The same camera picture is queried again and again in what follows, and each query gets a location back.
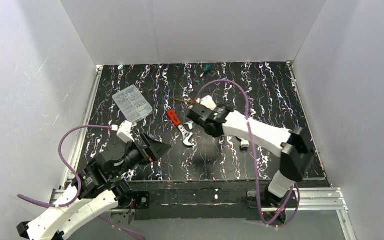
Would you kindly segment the white remote control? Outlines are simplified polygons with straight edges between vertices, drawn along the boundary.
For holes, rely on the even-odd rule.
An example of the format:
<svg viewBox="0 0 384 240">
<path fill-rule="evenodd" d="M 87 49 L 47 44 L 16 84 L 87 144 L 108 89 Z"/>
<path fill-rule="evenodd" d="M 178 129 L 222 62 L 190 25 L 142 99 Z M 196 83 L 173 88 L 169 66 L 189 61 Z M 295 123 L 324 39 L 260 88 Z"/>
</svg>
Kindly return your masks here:
<svg viewBox="0 0 384 240">
<path fill-rule="evenodd" d="M 200 105 L 203 105 L 204 107 L 212 110 L 212 111 L 215 108 L 217 108 L 217 104 L 214 102 L 213 98 L 210 95 L 207 95 L 207 96 L 205 96 L 203 98 L 200 98 L 198 103 Z"/>
</svg>

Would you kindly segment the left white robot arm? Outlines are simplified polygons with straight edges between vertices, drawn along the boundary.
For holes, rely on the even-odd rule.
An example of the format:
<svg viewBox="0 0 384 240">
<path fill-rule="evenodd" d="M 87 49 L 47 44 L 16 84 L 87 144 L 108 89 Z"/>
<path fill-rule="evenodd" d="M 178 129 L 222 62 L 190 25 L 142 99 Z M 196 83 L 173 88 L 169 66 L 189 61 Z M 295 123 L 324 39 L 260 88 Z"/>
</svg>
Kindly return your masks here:
<svg viewBox="0 0 384 240">
<path fill-rule="evenodd" d="M 145 133 L 135 140 L 110 141 L 86 167 L 78 173 L 63 194 L 31 221 L 16 227 L 20 237 L 28 240 L 67 240 L 75 231 L 117 207 L 135 208 L 141 195 L 135 193 L 122 175 L 137 165 L 159 160 L 171 144 L 152 139 Z"/>
</svg>

